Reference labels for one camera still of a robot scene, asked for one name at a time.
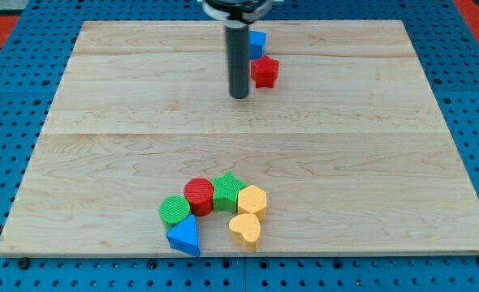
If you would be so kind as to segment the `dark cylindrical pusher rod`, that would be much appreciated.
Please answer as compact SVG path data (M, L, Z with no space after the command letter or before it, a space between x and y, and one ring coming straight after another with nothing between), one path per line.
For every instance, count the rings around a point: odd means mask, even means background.
M249 27L240 21L225 25L227 75L230 95L244 99L249 94Z

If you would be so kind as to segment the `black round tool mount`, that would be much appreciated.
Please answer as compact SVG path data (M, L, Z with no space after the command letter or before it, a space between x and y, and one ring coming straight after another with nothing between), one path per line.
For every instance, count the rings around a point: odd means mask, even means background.
M255 23L266 15L272 6L272 0L202 0L202 8L210 18L242 24Z

